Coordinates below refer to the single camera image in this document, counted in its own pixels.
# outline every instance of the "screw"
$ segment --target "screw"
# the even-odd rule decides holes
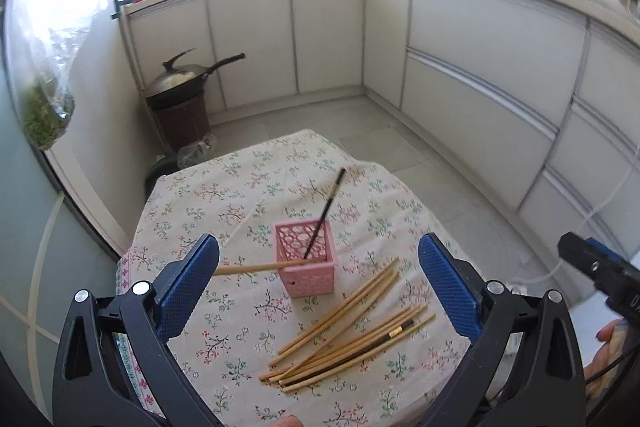
[[[147,281],[139,281],[133,285],[132,290],[136,295],[144,295],[149,291],[149,288],[151,288],[151,286]]]
[[[555,303],[562,302],[562,294],[558,290],[551,290],[549,292],[549,300]]]
[[[486,285],[486,288],[494,295],[500,295],[504,292],[504,286],[501,282],[498,281],[489,281]]]
[[[87,290],[80,290],[79,292],[76,293],[76,296],[74,297],[74,299],[76,300],[76,302],[84,302],[87,300],[88,296],[89,296],[89,292]]]

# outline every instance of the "cable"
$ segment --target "cable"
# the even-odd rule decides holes
[[[634,154],[634,158],[629,163],[629,170],[627,171],[626,175],[622,178],[622,181],[616,186],[616,188],[613,189],[612,193],[610,193],[610,195],[607,198],[605,198],[605,200],[602,203],[598,204],[597,206],[594,206],[590,210],[590,212],[580,222],[580,225],[578,225],[578,227],[575,229],[576,233],[579,234],[580,230],[588,222],[588,220],[590,220],[591,217],[595,216],[599,211],[601,211],[605,206],[607,206],[611,201],[613,201],[613,199],[618,195],[620,190],[622,190],[622,188],[626,185],[629,179],[631,179],[631,175],[634,173],[634,168],[636,167],[636,162],[638,161],[639,156],[640,156],[640,140],[638,140],[638,142],[636,143],[636,153]],[[533,279],[513,279],[512,282],[519,283],[519,284],[536,284],[539,282],[545,282],[547,279],[551,279],[551,277],[553,277],[556,274],[556,272],[558,272],[558,270],[562,266],[562,263],[564,263],[564,260],[560,259],[558,261],[558,264],[554,266],[553,270],[551,270],[549,273],[541,277],[534,277]]]
[[[598,378],[602,377],[603,375],[605,375],[606,373],[608,373],[609,371],[611,371],[611,369],[613,369],[614,367],[616,367],[620,362],[622,362],[623,360],[625,360],[626,358],[628,358],[629,356],[631,356],[636,350],[638,350],[638,347],[640,347],[640,342],[638,342],[634,347],[630,347],[629,349],[627,349],[624,353],[622,353],[622,355],[620,355],[619,357],[616,358],[616,360],[614,360],[613,362],[611,362],[609,365],[607,365],[607,367],[605,367],[603,370],[598,371],[595,375],[593,375],[591,378],[588,378],[584,383],[585,385],[589,385],[591,382],[598,380]]]

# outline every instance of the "chopstick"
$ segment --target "chopstick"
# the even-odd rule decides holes
[[[319,346],[317,349],[315,349],[309,356],[307,356],[305,359],[302,359],[300,362],[295,363],[293,365],[293,367],[289,368],[289,370],[284,373],[284,375],[282,375],[283,377],[286,377],[287,375],[292,374],[296,369],[302,367],[303,365],[305,365],[306,362],[309,362],[309,360],[318,355],[321,351],[324,351],[324,349],[331,344],[335,339],[337,339],[341,334],[343,334],[346,330],[348,330],[349,328],[351,328],[351,325],[357,321],[360,317],[362,317],[369,308],[371,308],[371,306],[373,305],[374,302],[376,302],[381,295],[385,294],[387,291],[389,291],[389,289],[391,288],[391,286],[393,286],[397,281],[398,281],[398,277],[399,277],[400,273],[398,272],[398,270],[395,270],[391,273],[391,275],[389,277],[386,278],[386,280],[382,283],[382,285],[380,286],[380,288],[378,288],[377,290],[375,290],[372,295],[370,295],[368,301],[364,304],[361,304],[359,309],[358,309],[358,313],[353,317],[353,319],[349,320],[348,323],[346,323],[345,325],[343,325],[341,328],[339,328],[338,330],[336,330],[334,333],[331,334],[331,336],[329,338],[327,338],[327,340],[324,341],[324,344],[322,344],[321,346]]]
[[[287,266],[299,266],[301,264],[316,263],[317,259],[296,259],[295,261],[282,261],[280,263],[250,264],[248,266],[220,266],[213,275],[233,275],[236,273],[261,272],[265,270],[279,270]]]
[[[309,256],[309,252],[313,248],[314,243],[316,242],[316,238],[318,237],[318,232],[320,232],[320,228],[322,227],[322,223],[326,219],[326,215],[329,213],[329,208],[331,204],[334,202],[334,198],[338,195],[338,188],[340,187],[340,183],[342,182],[342,178],[344,177],[347,169],[344,167],[340,169],[340,173],[338,174],[338,179],[335,181],[334,187],[331,189],[331,194],[329,198],[326,200],[326,204],[324,205],[324,210],[322,211],[322,215],[318,220],[318,224],[316,225],[316,229],[314,230],[314,235],[311,236],[311,240],[309,241],[308,246],[306,247],[305,254],[303,255],[303,259],[306,259]]]
[[[258,380],[260,380],[261,382],[268,381],[271,377],[279,377],[280,375],[284,375],[288,370],[289,367],[286,367],[284,369],[274,369],[273,371],[265,373],[264,375],[260,375],[260,377],[258,377]]]
[[[392,266],[398,261],[398,257],[391,260],[380,272],[372,279],[368,280],[364,283],[360,288],[358,288],[354,293],[352,293],[349,297],[347,297],[344,301],[342,301],[339,305],[329,311],[324,315],[316,325],[308,331],[305,331],[298,335],[292,341],[289,341],[287,344],[282,346],[278,350],[279,356],[275,359],[271,360],[271,366],[276,365],[280,360],[285,359],[291,353],[300,349],[300,347],[304,346],[304,344],[308,343],[314,336],[316,336],[321,331],[324,331],[326,328],[337,322],[340,318],[344,317],[351,308],[353,308],[358,301],[360,301],[365,295],[367,295],[371,288],[378,283],[386,273],[388,273]]]
[[[310,360],[302,367],[299,367],[295,370],[293,368],[290,368],[285,373],[281,373],[279,375],[273,375],[273,377],[270,378],[270,382],[277,381],[281,385],[282,384],[286,385],[289,382],[299,380],[300,375],[302,373],[308,372],[306,374],[310,375],[314,373],[314,371],[309,371],[310,369],[319,367],[320,365],[323,365],[325,362],[328,362],[329,360],[335,360],[336,358],[345,357],[348,352],[351,352],[353,350],[353,348],[362,349],[363,347],[370,345],[373,341],[383,338],[385,334],[388,334],[389,331],[394,330],[405,321],[409,319],[413,319],[414,317],[417,317],[417,315],[422,313],[422,311],[426,307],[427,305],[422,305],[417,308],[412,307],[408,310],[399,312],[395,314],[393,317],[391,317],[389,320],[385,321],[379,326],[376,326],[371,331],[367,331],[366,333],[360,335],[359,337],[356,337],[354,339],[351,339],[350,341],[346,341],[342,343],[340,346],[330,350],[324,355],[321,355],[317,358]]]
[[[324,380],[325,378],[329,378],[329,377],[332,377],[333,375],[337,375],[338,373],[341,373],[345,369],[347,369],[347,368],[349,368],[349,367],[351,367],[353,365],[356,365],[357,363],[360,363],[363,360],[370,359],[371,357],[375,356],[376,354],[380,353],[381,351],[384,351],[385,349],[389,348],[390,346],[392,346],[396,342],[399,342],[400,340],[404,339],[407,335],[410,335],[411,333],[414,333],[414,331],[417,331],[419,328],[421,328],[421,327],[425,326],[426,324],[430,323],[434,318],[435,318],[435,315],[431,315],[426,320],[420,321],[418,323],[415,323],[413,326],[411,326],[411,327],[409,327],[409,328],[407,328],[405,330],[402,330],[401,333],[398,333],[395,336],[392,336],[391,338],[389,338],[388,341],[384,342],[383,344],[380,344],[379,346],[374,347],[370,351],[367,351],[366,353],[363,353],[362,355],[359,355],[359,356],[355,357],[354,359],[347,360],[347,361],[341,363],[340,365],[338,365],[337,367],[333,367],[332,369],[328,369],[324,373],[320,373],[319,375],[315,375],[314,377],[310,377],[310,378],[307,378],[306,380],[298,381],[296,383],[293,383],[292,385],[289,385],[287,387],[283,387],[282,391],[284,391],[284,393],[291,393],[292,391],[297,391],[297,390],[299,390],[299,389],[301,389],[303,387],[306,387],[306,386],[311,385],[313,383],[316,383],[318,381]],[[341,360],[342,359],[340,359],[340,357],[337,357],[336,360],[334,361],[334,363],[340,362]],[[330,367],[331,365],[332,365],[332,363],[328,362],[326,364],[326,367]]]
[[[365,353],[372,351],[374,348],[381,346],[401,331],[412,327],[415,323],[416,322],[413,319],[406,320],[396,328],[387,330],[387,332],[378,335],[378,337],[370,343],[363,343],[358,346],[353,346],[343,355],[332,357],[331,359],[326,360],[319,365],[316,365],[316,367],[310,367],[309,369],[293,377],[284,378],[283,380],[279,381],[279,384],[281,387],[286,387],[287,384],[298,383],[299,381],[305,380],[306,378],[315,377],[317,375],[330,371],[334,367],[339,366],[341,363],[348,362],[351,359],[354,359],[360,355],[364,355]]]

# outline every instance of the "pot lid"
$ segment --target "pot lid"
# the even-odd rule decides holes
[[[207,68],[199,64],[186,64],[184,66],[174,67],[174,62],[183,55],[192,52],[195,48],[178,53],[175,57],[163,62],[165,72],[156,76],[156,78],[145,88],[145,98],[149,98],[161,92],[168,91],[174,87],[180,86],[185,82],[189,82],[194,78],[206,73]]]

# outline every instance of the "green plant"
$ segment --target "green plant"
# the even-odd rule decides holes
[[[24,133],[34,146],[46,151],[65,134],[76,105],[68,89],[60,93],[55,78],[46,83],[37,78],[25,93],[22,107]]]

